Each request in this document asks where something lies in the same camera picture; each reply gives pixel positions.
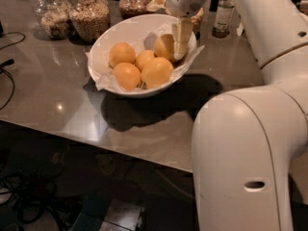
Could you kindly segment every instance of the robotic arm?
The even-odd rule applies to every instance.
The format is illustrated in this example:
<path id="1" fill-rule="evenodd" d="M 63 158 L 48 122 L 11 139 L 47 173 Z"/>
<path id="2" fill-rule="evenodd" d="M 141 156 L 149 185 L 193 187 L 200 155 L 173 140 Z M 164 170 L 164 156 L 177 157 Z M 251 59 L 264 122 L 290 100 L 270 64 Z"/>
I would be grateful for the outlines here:
<path id="1" fill-rule="evenodd" d="M 167 0 L 178 17 L 205 0 Z M 210 100 L 192 131 L 200 230 L 292 231 L 288 171 L 307 151 L 308 23 L 291 0 L 234 0 L 265 85 Z"/>

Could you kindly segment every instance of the table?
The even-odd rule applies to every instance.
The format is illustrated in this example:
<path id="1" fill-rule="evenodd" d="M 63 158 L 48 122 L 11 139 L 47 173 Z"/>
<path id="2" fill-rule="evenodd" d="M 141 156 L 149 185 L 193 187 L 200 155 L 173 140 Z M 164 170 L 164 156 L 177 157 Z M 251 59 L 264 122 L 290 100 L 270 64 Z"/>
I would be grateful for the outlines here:
<path id="1" fill-rule="evenodd" d="M 213 38 L 215 13 L 201 25 L 199 44 L 205 49 L 189 72 L 170 89 L 150 98 L 128 99 L 97 91 L 90 78 L 85 45 L 74 37 L 51 40 L 39 27 L 32 6 L 37 0 L 0 0 L 4 32 L 21 32 L 26 39 L 0 50 L 0 63 L 15 81 L 10 103 L 0 120 L 43 133 L 83 142 L 159 165 L 193 172 L 193 119 L 215 94 L 262 85 L 261 72 L 245 36 Z M 121 20 L 117 1 L 109 1 L 112 25 Z M 0 38 L 0 47 L 18 36 Z M 0 75 L 0 102 L 12 90 Z"/>

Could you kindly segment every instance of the glass bottle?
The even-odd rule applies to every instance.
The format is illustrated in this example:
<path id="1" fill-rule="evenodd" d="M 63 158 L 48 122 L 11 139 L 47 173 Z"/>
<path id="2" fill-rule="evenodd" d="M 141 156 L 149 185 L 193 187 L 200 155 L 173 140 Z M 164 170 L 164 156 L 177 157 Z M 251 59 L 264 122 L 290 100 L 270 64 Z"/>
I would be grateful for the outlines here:
<path id="1" fill-rule="evenodd" d="M 110 27 L 110 10 L 105 0 L 77 0 L 70 18 L 86 43 L 94 43 Z"/>
<path id="2" fill-rule="evenodd" d="M 118 7 L 123 19 L 151 13 L 146 9 L 151 0 L 119 0 Z"/>
<path id="3" fill-rule="evenodd" d="M 218 10 L 212 30 L 216 38 L 225 38 L 229 35 L 229 25 L 234 11 L 233 0 L 218 0 Z"/>
<path id="4" fill-rule="evenodd" d="M 38 0 L 33 7 L 39 25 L 52 39 L 67 39 L 75 34 L 67 0 Z"/>

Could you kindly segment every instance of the jar of nuts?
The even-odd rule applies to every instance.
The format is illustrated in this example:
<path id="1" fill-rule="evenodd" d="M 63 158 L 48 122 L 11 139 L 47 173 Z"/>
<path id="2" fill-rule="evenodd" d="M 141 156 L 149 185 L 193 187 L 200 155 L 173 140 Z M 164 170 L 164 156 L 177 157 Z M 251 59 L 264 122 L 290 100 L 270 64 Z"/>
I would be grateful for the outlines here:
<path id="1" fill-rule="evenodd" d="M 67 0 L 38 0 L 33 7 L 38 23 L 52 39 L 67 39 L 75 34 Z"/>
<path id="2" fill-rule="evenodd" d="M 150 13 L 147 5 L 151 0 L 119 0 L 118 7 L 123 19 Z"/>
<path id="3" fill-rule="evenodd" d="M 77 0 L 70 18 L 86 43 L 94 43 L 110 27 L 110 11 L 105 0 Z"/>

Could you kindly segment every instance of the white bowl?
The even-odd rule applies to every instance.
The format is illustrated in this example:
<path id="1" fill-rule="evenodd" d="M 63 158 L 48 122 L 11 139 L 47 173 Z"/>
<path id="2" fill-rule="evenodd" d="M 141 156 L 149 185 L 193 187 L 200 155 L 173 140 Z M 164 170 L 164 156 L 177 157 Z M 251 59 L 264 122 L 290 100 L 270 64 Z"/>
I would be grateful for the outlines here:
<path id="1" fill-rule="evenodd" d="M 170 15 L 147 14 L 123 20 L 106 31 L 95 42 L 88 53 L 90 76 L 94 80 L 97 88 L 121 96 L 144 98 L 169 88 L 174 82 L 180 79 L 187 72 L 193 63 L 193 59 L 199 52 L 196 52 L 197 43 L 193 33 L 189 41 L 189 50 L 185 59 L 173 70 L 170 81 L 156 89 L 135 89 L 132 91 L 122 89 L 115 80 L 115 77 L 110 74 L 112 69 L 109 66 L 108 59 L 110 48 L 120 41 L 131 44 L 137 54 L 143 49 L 153 50 L 155 39 L 161 34 L 171 33 L 171 25 L 176 22 L 177 18 Z"/>

